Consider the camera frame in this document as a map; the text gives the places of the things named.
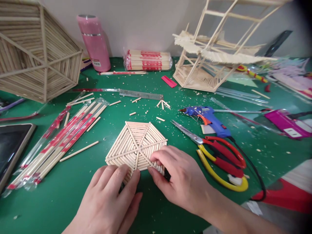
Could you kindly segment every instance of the tablet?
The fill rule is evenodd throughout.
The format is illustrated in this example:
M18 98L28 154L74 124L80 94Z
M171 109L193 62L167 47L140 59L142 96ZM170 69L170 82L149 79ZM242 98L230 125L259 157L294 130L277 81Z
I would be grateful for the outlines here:
M32 123L0 126L0 193L35 128Z

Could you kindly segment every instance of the yellow scissors handle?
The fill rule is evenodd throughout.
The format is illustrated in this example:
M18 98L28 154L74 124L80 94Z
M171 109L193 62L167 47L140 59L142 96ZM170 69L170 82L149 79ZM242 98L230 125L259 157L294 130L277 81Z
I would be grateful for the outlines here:
M225 180L223 180L220 176L217 175L217 173L215 173L215 171L211 168L211 166L209 165L209 163L207 162L203 152L205 153L205 155L211 159L212 161L215 161L215 157L212 156L205 148L203 145L199 145L198 146L200 149L196 150L196 152L198 153L199 158L201 159L201 162L204 164L205 168L207 169L207 171L209 172L209 174L212 175L213 178L215 178L216 181L218 181L220 184L222 184L224 187L236 191L236 192L244 192L248 189L248 181L246 179L246 177L242 177L242 183L240 186L237 185L233 185L230 184L229 182L226 182Z

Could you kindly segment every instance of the pink water bottle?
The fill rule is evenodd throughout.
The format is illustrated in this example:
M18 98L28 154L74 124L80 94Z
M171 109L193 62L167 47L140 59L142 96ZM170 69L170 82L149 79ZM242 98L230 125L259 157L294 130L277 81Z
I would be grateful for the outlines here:
M111 63L99 19L93 15L78 15L77 21L94 69L109 71Z

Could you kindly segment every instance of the scissor blade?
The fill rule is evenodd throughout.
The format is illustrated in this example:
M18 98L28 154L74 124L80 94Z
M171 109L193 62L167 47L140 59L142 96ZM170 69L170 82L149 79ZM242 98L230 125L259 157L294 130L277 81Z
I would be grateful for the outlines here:
M181 130L185 135L187 135L189 138L191 138L192 141L194 141L198 145L202 145L203 141L202 138L195 135L194 133L191 133L189 130L187 130L185 127L183 127L181 124L177 123L176 121L172 120L171 123L173 123L178 129Z

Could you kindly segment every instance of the scissors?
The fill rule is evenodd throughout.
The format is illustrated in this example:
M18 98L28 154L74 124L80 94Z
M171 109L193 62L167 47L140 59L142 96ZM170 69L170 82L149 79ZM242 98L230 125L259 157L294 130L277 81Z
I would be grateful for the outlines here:
M187 130L181 124L178 124L176 121L172 120L171 123L173 123L178 129L180 129L198 145L199 149L196 152L198 153L207 171L212 175L213 178L215 178L215 180L217 180L224 187L236 192L243 192L247 190L248 181L242 170L243 168L246 168L246 162L240 152L233 145L231 145L226 140L215 136L206 136L205 138L201 138ZM227 147L218 143L218 141L227 146L237 157L235 157L235 155ZM214 156L212 156L205 149L203 144L209 145L211 150L214 151ZM206 160L205 156L222 170L228 173L228 178L231 183L223 180L215 173Z

